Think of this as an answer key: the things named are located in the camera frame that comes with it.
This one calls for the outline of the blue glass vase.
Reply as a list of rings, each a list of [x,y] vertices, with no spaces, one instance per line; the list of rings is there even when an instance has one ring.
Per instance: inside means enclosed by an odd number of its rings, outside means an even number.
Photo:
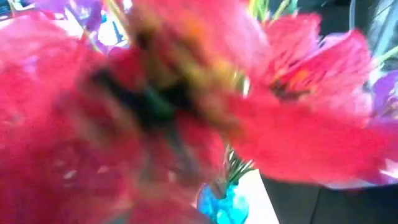
[[[208,184],[200,190],[197,209],[215,224],[244,224],[249,215],[249,204],[238,189],[237,183],[229,185],[226,197],[217,199]]]

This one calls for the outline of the purple artificial flower bunch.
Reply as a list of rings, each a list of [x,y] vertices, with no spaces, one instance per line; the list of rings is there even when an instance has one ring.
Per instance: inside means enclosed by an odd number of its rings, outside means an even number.
[[[387,72],[371,90],[372,119],[398,119],[398,70]]]
[[[63,14],[68,9],[78,23],[88,31],[98,30],[103,8],[102,0],[28,0],[35,7],[47,12]]]

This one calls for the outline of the red artificial flower bunch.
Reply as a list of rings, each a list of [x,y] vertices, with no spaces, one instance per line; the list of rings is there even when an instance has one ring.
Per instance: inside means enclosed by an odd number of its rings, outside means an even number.
[[[321,39],[320,16],[293,14],[262,29],[269,58],[232,109],[236,152],[266,176],[335,189],[398,183],[398,118],[363,86],[374,71],[358,30]]]
[[[47,19],[0,29],[0,224],[212,224],[192,202],[269,41],[240,0],[132,0],[121,23],[108,54]]]

